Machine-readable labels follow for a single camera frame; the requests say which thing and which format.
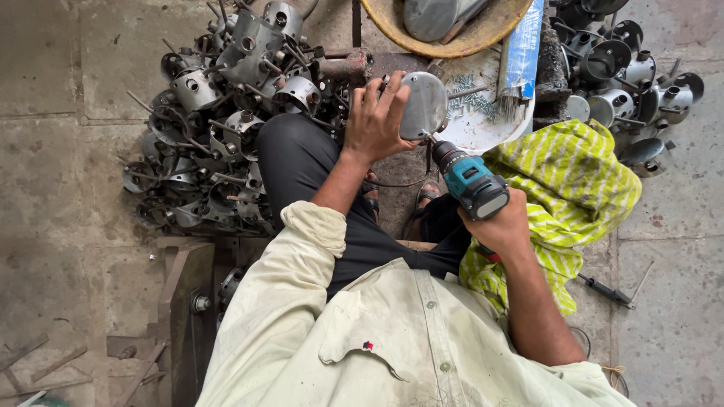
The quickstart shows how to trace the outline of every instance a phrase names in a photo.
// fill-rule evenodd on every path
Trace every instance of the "striped fabric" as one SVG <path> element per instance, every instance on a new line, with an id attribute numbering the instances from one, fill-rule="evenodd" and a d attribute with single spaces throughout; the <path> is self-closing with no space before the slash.
<path id="1" fill-rule="evenodd" d="M 563 287 L 583 265 L 574 248 L 615 229 L 641 196 L 641 181 L 618 163 L 613 146 L 611 133 L 595 120 L 569 120 L 484 155 L 494 174 L 528 196 L 531 244 L 563 315 L 576 312 Z M 460 279 L 506 313 L 505 268 L 488 261 L 475 238 L 460 263 Z"/>

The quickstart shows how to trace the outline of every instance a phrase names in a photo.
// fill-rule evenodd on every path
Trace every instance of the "shirt sleeve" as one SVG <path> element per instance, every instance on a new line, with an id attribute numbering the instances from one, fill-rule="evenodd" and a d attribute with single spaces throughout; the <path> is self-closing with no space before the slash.
<path id="1" fill-rule="evenodd" d="M 591 399 L 601 407 L 636 407 L 636 404 L 624 397 L 611 387 L 603 374 L 601 366 L 591 362 L 578 362 L 562 366 L 545 366 L 532 361 L 562 381 L 568 383 L 574 390 Z"/>
<path id="2" fill-rule="evenodd" d="M 284 368 L 327 302 L 345 217 L 298 201 L 285 228 L 246 272 L 216 334 L 197 406 L 254 404 Z"/>

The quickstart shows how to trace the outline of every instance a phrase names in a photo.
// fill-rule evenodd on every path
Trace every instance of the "teal drill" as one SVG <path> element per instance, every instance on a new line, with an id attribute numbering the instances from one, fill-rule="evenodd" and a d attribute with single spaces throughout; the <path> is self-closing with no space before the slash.
<path id="1" fill-rule="evenodd" d="M 508 182 L 493 175 L 482 158 L 469 156 L 449 141 L 437 141 L 432 146 L 432 159 L 440 168 L 450 195 L 460 201 L 473 220 L 493 217 L 508 204 Z M 482 247 L 490 261 L 500 263 L 497 253 Z"/>

